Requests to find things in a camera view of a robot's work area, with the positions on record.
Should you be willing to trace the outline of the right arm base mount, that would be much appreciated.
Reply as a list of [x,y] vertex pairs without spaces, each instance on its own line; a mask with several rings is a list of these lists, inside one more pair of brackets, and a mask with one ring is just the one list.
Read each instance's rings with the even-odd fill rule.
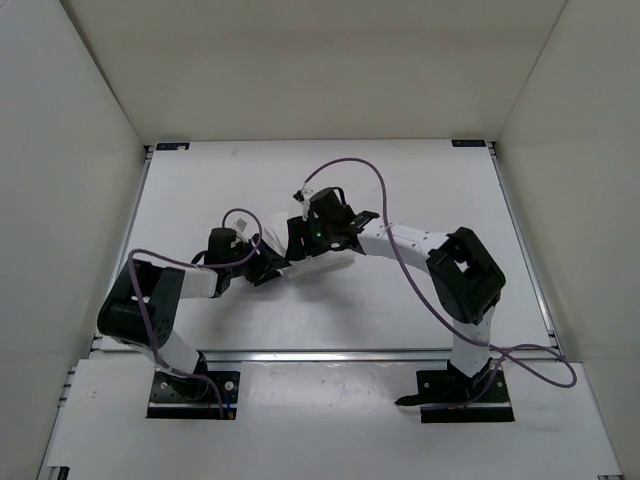
[[511,423],[515,421],[504,372],[488,361],[473,377],[450,362],[444,369],[416,371],[417,391],[395,400],[418,407],[422,424]]

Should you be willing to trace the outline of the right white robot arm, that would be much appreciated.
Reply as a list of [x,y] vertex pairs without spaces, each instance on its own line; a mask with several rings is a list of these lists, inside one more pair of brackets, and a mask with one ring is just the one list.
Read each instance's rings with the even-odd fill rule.
[[285,258],[300,263],[330,251],[396,260],[425,272],[452,319],[449,391],[471,400],[489,371],[490,327],[506,277],[478,236],[465,227],[450,234],[391,225],[375,212],[356,214],[340,187],[293,195],[301,213],[287,220]]

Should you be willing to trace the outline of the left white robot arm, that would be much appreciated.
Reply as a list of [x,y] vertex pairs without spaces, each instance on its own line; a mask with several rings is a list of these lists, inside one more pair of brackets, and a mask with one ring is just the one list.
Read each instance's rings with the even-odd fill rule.
[[206,357],[174,328],[179,303],[221,297],[236,278],[254,286],[281,276],[291,263],[255,234],[241,237],[234,228],[211,230],[208,247],[195,264],[158,266],[130,259],[100,309],[101,334],[133,347],[174,376],[188,398],[208,389]]

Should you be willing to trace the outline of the white pleated skirt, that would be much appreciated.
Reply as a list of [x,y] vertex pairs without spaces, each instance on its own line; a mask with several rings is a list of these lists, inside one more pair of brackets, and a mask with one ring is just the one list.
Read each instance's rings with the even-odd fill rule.
[[[288,243],[287,229],[288,213],[281,212],[271,216],[263,227],[263,240],[277,254],[284,256]],[[347,268],[355,261],[355,254],[350,251],[329,251],[317,257],[307,257],[300,261],[291,261],[290,266],[279,268],[278,271],[285,278],[292,280],[296,277],[323,273],[337,269]]]

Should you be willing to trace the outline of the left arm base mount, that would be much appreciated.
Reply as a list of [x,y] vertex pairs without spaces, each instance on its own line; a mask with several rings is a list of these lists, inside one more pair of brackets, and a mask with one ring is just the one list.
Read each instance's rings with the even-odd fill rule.
[[155,371],[146,417],[170,420],[235,420],[241,372],[217,370],[209,371],[207,376],[218,388],[221,400],[217,399],[205,381]]

